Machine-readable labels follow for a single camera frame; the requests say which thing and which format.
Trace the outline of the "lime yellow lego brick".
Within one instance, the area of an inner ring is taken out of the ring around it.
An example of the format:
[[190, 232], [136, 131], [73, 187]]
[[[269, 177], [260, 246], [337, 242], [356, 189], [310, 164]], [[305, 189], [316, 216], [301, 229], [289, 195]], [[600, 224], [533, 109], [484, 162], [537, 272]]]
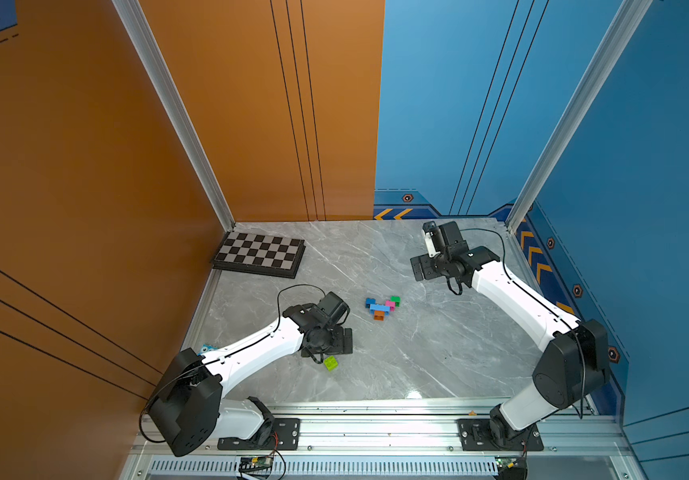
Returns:
[[334, 356], [328, 356], [324, 359], [324, 366], [326, 366], [328, 371], [334, 371], [334, 369], [338, 368], [338, 360]]

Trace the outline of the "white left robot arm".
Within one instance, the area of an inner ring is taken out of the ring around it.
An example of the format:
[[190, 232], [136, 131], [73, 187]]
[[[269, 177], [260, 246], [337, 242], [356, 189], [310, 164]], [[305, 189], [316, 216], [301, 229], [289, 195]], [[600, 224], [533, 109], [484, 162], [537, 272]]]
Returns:
[[320, 323], [304, 307], [224, 348], [200, 354], [192, 348], [174, 356], [142, 408], [162, 443], [184, 457], [208, 440], [228, 447], [272, 449], [278, 418], [256, 397], [227, 400], [238, 384], [288, 355], [310, 352], [313, 360], [353, 352], [353, 333], [338, 324]]

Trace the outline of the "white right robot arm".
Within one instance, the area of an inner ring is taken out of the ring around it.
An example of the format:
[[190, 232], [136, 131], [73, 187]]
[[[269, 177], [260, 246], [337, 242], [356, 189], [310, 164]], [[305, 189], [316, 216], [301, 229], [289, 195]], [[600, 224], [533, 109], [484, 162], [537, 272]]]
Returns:
[[530, 382], [495, 406], [488, 441], [501, 450], [527, 445], [536, 423], [582, 402], [610, 380], [608, 334], [595, 321], [581, 321], [549, 304], [510, 273], [492, 251], [478, 247], [447, 259], [423, 254], [410, 259], [418, 281], [455, 280], [491, 300], [513, 319], [541, 352]]

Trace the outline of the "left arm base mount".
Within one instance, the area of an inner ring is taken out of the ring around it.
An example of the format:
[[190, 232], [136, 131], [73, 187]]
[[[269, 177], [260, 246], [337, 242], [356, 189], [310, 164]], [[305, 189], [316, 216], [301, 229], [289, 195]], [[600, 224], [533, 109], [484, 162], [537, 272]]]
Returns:
[[222, 451], [296, 451], [300, 439], [300, 418], [276, 418], [266, 421], [248, 440], [237, 437], [218, 439]]

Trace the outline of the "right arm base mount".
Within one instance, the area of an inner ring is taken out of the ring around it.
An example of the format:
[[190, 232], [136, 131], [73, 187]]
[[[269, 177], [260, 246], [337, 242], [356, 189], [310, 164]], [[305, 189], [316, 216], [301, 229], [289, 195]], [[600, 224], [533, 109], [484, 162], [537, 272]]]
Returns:
[[542, 452], [544, 445], [536, 425], [512, 430], [498, 419], [464, 417], [456, 421], [463, 451]]

